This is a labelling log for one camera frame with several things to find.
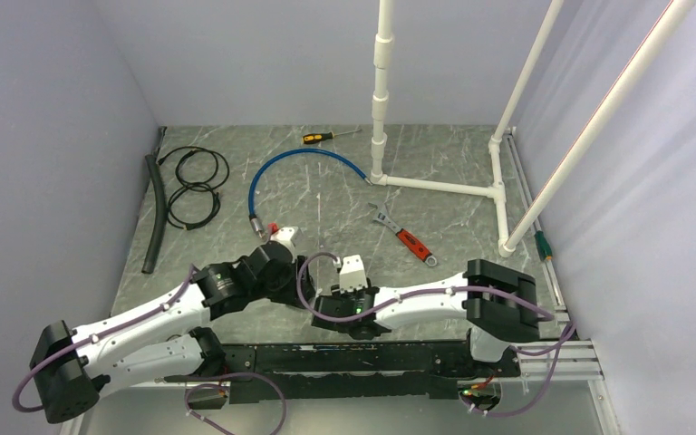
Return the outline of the blue cable lock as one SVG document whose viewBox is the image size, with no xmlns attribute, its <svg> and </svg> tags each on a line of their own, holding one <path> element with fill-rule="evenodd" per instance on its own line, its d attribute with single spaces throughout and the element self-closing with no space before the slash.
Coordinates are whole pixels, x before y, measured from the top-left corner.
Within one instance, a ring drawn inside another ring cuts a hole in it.
<svg viewBox="0 0 696 435">
<path fill-rule="evenodd" d="M 371 184 L 367 171 L 334 150 L 311 147 L 274 153 L 250 179 L 247 219 L 258 237 L 276 219 L 304 218 L 310 224 L 314 217 L 307 209 L 317 205 L 323 187 L 351 193 Z"/>
</svg>

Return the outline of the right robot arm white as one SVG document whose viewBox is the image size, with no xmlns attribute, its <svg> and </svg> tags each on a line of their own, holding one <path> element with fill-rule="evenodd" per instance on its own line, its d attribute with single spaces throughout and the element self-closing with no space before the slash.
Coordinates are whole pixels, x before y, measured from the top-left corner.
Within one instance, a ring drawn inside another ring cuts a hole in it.
<svg viewBox="0 0 696 435">
<path fill-rule="evenodd" d="M 364 271 L 345 261 L 340 283 L 308 305 L 313 326 L 371 340 L 404 326 L 466 320 L 468 372 L 484 376 L 508 347 L 538 340 L 539 325 L 554 315 L 537 303 L 536 281 L 488 260 L 470 260 L 464 272 L 436 282 L 407 287 L 361 285 Z"/>
</svg>

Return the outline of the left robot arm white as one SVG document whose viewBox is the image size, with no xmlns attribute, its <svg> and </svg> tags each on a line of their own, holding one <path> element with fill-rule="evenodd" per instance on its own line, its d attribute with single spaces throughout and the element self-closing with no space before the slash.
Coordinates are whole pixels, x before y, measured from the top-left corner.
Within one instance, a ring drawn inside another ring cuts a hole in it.
<svg viewBox="0 0 696 435">
<path fill-rule="evenodd" d="M 306 258 L 289 242 L 269 241 L 235 261 L 192 266 L 183 282 L 154 300 L 96 323 L 57 321 L 41 331 L 30 372 L 12 404 L 50 424 L 72 420 L 98 401 L 159 377 L 217 378 L 226 353 L 210 325 L 257 300 L 304 307 L 313 297 Z M 20 402 L 33 382 L 40 405 Z"/>
</svg>

